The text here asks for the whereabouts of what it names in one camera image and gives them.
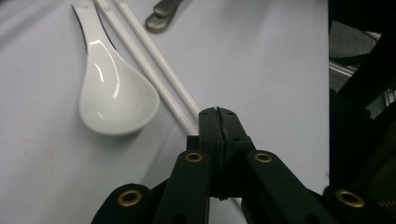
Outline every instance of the chopstick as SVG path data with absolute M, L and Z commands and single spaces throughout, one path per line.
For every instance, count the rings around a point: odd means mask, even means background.
M 140 38 L 140 41 L 146 46 L 146 49 L 151 54 L 155 62 L 160 66 L 163 70 L 163 73 L 168 78 L 169 82 L 171 82 L 172 86 L 175 88 L 177 93 L 180 95 L 181 99 L 184 101 L 186 106 L 189 108 L 190 112 L 195 116 L 198 120 L 198 114 L 201 111 L 198 104 L 195 102 L 194 98 L 191 96 L 190 92 L 186 89 L 184 84 L 178 78 L 175 70 L 166 61 L 163 54 L 160 52 L 158 47 L 154 44 L 154 42 L 149 37 L 149 34 L 140 24 L 137 17 L 132 12 L 131 8 L 125 3 L 124 0 L 113 0 L 116 6 L 119 8 L 120 12 L 124 16 L 125 20 L 131 25 L 131 27 L 136 32 L 137 36 Z
M 162 81 L 158 78 L 157 74 L 152 69 L 149 62 L 146 60 L 145 56 L 142 54 L 140 49 L 134 43 L 131 37 L 129 37 L 128 33 L 126 32 L 125 28 L 122 26 L 120 21 L 117 19 L 116 15 L 112 12 L 110 6 L 107 4 L 106 0 L 95 0 L 102 11 L 105 13 L 107 20 L 110 22 L 111 26 L 116 30 L 116 33 L 121 38 L 122 42 L 127 46 L 128 50 L 137 60 L 139 66 L 142 70 L 146 73 L 146 75 L 150 78 L 151 83 L 153 80 L 155 81 L 154 84 L 156 89 L 159 91 L 161 97 L 165 100 L 168 104 L 169 108 L 171 108 L 172 112 L 174 113 L 175 117 L 179 120 L 180 124 L 183 126 L 185 131 L 191 135 L 198 135 L 197 128 L 192 125 L 190 120 L 184 114 L 184 112 L 180 109 L 177 102 L 173 98 L 172 94 L 169 92 L 168 89 L 163 85 Z M 177 93 L 183 99 L 184 103 L 187 105 L 191 113 L 195 116 L 198 120 L 198 114 L 201 111 L 198 104 L 196 104 L 195 100 L 190 95 L 189 91 L 185 88 L 183 83 L 179 80 L 176 72 L 173 70 L 171 65 L 165 60 L 164 56 L 158 50 L 157 46 L 152 42 L 149 34 L 140 24 L 132 10 L 126 5 L 124 0 L 113 0 L 116 5 L 119 7 L 122 15 L 125 19 L 129 22 L 129 24 L 133 27 L 134 31 L 139 36 L 140 40 L 148 49 L 148 52 L 154 58 L 156 63 L 161 67 L 163 72 L 166 74 L 167 78 L 173 85 L 173 87 L 177 90 Z M 241 208 L 241 199 L 240 198 L 233 198 L 233 201 L 236 205 Z
M 136 45 L 136 43 L 132 40 L 132 38 L 128 35 L 127 31 L 114 14 L 111 7 L 108 5 L 106 0 L 96 0 L 96 3 L 99 5 L 99 8 L 104 12 L 107 20 L 109 21 L 110 25 L 114 28 L 117 35 L 120 37 L 124 45 L 127 47 L 129 52 L 133 55 L 136 59 L 137 63 L 139 64 L 140 68 L 146 74 L 147 78 L 150 82 L 155 86 L 158 93 L 161 95 L 163 100 L 166 102 L 168 107 L 171 109 L 174 116 L 177 118 L 181 126 L 189 135 L 198 135 L 198 130 L 195 125 L 192 124 L 190 119 L 186 116 L 184 111 L 178 105 L 176 99 L 172 95 L 172 93 L 166 88 L 163 82 L 160 80 L 154 69 L 152 68 L 151 64 L 148 62 L 146 57 L 143 55 L 142 51 Z

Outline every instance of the white ceramic spoon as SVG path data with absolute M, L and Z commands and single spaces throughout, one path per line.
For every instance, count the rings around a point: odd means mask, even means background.
M 83 122 L 102 134 L 138 131 L 157 113 L 158 92 L 114 50 L 92 1 L 72 7 L 81 24 L 88 53 L 79 101 Z

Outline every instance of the black machine part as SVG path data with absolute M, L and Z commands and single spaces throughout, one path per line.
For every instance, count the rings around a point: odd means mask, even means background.
M 242 198 L 248 224 L 395 223 L 354 189 L 305 188 L 274 153 L 256 150 L 233 111 L 208 108 L 199 135 L 188 136 L 171 176 L 154 189 L 115 189 L 92 224 L 206 224 L 209 198 Z

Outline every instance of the brass insert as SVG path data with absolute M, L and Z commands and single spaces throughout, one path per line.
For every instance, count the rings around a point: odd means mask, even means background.
M 186 156 L 186 160 L 190 161 L 190 162 L 198 162 L 198 161 L 201 161 L 203 158 L 204 157 L 201 154 L 196 153 L 196 152 L 189 153 Z
M 132 199 L 127 199 L 127 196 L 134 196 Z M 142 199 L 142 193 L 136 189 L 130 189 L 120 194 L 118 202 L 123 207 L 134 206 Z
M 351 207 L 362 208 L 364 206 L 364 200 L 359 195 L 345 189 L 339 189 L 335 192 L 337 199 Z
M 272 161 L 272 157 L 268 154 L 259 152 L 256 153 L 256 155 L 254 156 L 254 159 L 256 159 L 256 161 L 260 161 L 260 162 L 271 162 Z

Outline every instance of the white tablecloth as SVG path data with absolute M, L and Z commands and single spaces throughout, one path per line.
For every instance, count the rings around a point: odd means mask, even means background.
M 186 134 L 163 102 L 133 135 L 103 136 L 81 122 L 86 52 L 71 8 L 77 2 L 0 2 L 2 224 L 90 223 L 113 189 L 153 188 L 185 149 Z M 126 2 L 142 23 L 156 4 Z M 329 169 L 327 22 L 324 0 L 185 0 L 171 26 L 151 36 L 202 109 L 235 112 L 258 149 L 274 152 L 306 187 L 322 192 Z M 212 200 L 209 222 L 245 221 L 232 201 Z

